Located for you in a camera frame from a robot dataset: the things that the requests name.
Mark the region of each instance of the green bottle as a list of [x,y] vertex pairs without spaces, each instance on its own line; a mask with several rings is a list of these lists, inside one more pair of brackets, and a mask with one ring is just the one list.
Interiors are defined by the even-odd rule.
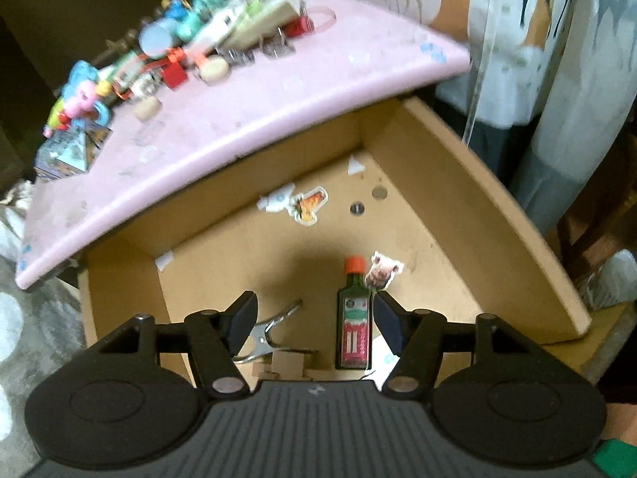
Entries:
[[338,370],[367,370],[371,366],[371,290],[364,285],[364,257],[345,259],[347,285],[338,292],[336,362]]

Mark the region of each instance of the pile of small toys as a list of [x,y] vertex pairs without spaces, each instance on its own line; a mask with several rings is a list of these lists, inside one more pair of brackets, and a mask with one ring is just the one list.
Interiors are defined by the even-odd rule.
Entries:
[[[330,17],[334,22],[336,16]],[[315,31],[303,0],[163,0],[91,63],[79,61],[44,128],[38,176],[56,180],[90,169],[110,135],[117,105],[129,100],[147,121],[161,110],[162,85],[176,90],[189,73],[206,84],[224,81],[230,68],[254,63],[258,47],[277,59],[294,53],[289,37]]]

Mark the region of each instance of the gray ribbed panel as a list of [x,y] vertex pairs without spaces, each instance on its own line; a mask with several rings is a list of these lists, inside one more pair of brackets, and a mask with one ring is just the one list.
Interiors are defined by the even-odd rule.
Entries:
[[[325,391],[313,394],[322,387]],[[29,478],[603,478],[588,461],[501,468],[444,439],[423,408],[380,395],[372,381],[263,383],[212,408],[182,447],[133,469],[90,472],[47,461]]]

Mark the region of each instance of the open wooden drawer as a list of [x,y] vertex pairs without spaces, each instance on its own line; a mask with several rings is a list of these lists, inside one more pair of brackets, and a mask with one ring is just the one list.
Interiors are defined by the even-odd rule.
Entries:
[[[365,171],[348,175],[348,156]],[[288,182],[329,195],[310,227],[257,209]],[[371,192],[382,185],[387,197]],[[365,212],[350,213],[361,201]],[[155,258],[171,250],[158,271]],[[421,101],[388,100],[297,133],[139,215],[87,250],[80,279],[89,343],[139,312],[179,322],[222,310],[246,289],[259,319],[294,300],[277,342],[333,367],[343,259],[378,250],[406,265],[389,292],[450,321],[501,316],[541,343],[585,333],[590,318],[544,240],[491,173]],[[187,375],[185,359],[162,365]],[[241,365],[250,376],[251,365]]]

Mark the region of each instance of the patterned curtain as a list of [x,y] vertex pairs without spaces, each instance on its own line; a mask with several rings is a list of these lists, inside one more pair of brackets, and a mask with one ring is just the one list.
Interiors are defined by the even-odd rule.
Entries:
[[370,0],[466,43],[436,110],[545,233],[637,94],[637,0]]

